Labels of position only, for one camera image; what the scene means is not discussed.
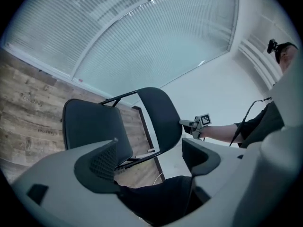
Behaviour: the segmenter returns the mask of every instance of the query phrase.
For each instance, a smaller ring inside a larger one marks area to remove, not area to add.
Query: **black cable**
[[[244,119],[243,119],[242,122],[239,124],[239,126],[238,126],[238,128],[237,128],[237,130],[236,130],[236,132],[235,132],[235,134],[234,134],[234,136],[233,136],[233,138],[232,138],[232,141],[231,141],[231,143],[230,143],[229,146],[232,145],[232,143],[234,142],[234,140],[235,140],[235,139],[237,138],[237,136],[240,134],[240,130],[241,130],[241,128],[242,128],[242,126],[243,126],[243,124],[244,124],[244,122],[245,122],[245,120],[246,120],[246,117],[247,117],[247,115],[249,114],[250,109],[252,108],[252,106],[253,106],[256,102],[259,102],[259,103],[260,103],[260,102],[264,102],[264,101],[269,100],[269,99],[271,99],[271,97],[268,97],[268,98],[265,98],[265,99],[262,99],[262,100],[257,100],[257,101],[255,101],[255,102],[252,103],[252,105],[251,105],[250,108],[248,109],[248,111],[247,111],[247,113],[246,113]]]

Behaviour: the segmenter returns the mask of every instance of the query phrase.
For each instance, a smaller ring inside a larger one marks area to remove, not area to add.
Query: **wire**
[[[231,143],[230,143],[229,146],[232,145],[232,143],[234,142],[234,140],[235,140],[235,139],[237,138],[237,136],[240,134],[240,130],[242,129],[242,126],[243,126],[243,124],[244,124],[244,122],[245,122],[245,120],[246,120],[246,117],[247,117],[247,115],[249,114],[250,109],[252,108],[252,106],[253,106],[256,102],[259,102],[259,103],[260,103],[260,102],[264,102],[264,101],[269,100],[269,99],[271,99],[271,97],[268,97],[268,98],[265,98],[265,99],[262,99],[262,100],[257,100],[257,101],[255,101],[255,102],[252,103],[252,105],[251,105],[250,108],[248,109],[248,111],[247,111],[247,113],[246,113],[244,119],[243,119],[242,122],[239,124],[239,126],[238,126],[238,128],[237,128],[237,130],[236,130],[236,132],[235,132],[235,134],[234,134],[234,136],[233,136],[233,138],[232,138],[232,141],[231,141]]]
[[[153,183],[153,186],[155,185],[156,181],[158,180],[158,178],[162,175],[163,173],[161,173],[155,180],[155,182]]]

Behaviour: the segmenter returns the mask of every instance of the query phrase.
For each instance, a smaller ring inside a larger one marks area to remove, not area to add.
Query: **chair backrest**
[[[137,91],[155,129],[161,152],[173,148],[182,135],[180,117],[169,96],[161,89],[145,87]]]

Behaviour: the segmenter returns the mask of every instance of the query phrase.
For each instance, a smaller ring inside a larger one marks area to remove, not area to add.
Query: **black chair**
[[[159,152],[141,159],[132,158],[133,151],[120,111],[115,108],[121,98],[136,93],[150,116],[160,148]],[[113,101],[115,102],[112,106],[105,105]],[[62,132],[66,149],[118,139],[116,170],[119,170],[152,159],[173,148],[182,134],[179,120],[180,117],[167,94],[158,88],[146,87],[99,104],[78,99],[67,101],[63,108]]]

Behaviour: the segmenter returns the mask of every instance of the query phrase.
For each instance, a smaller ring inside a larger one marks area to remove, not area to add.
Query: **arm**
[[[225,125],[225,126],[206,126],[203,128],[201,133],[201,138],[212,138],[215,140],[220,140],[224,142],[231,142],[236,130],[237,126],[235,124]],[[242,143],[244,138],[241,133],[235,139],[235,143]]]

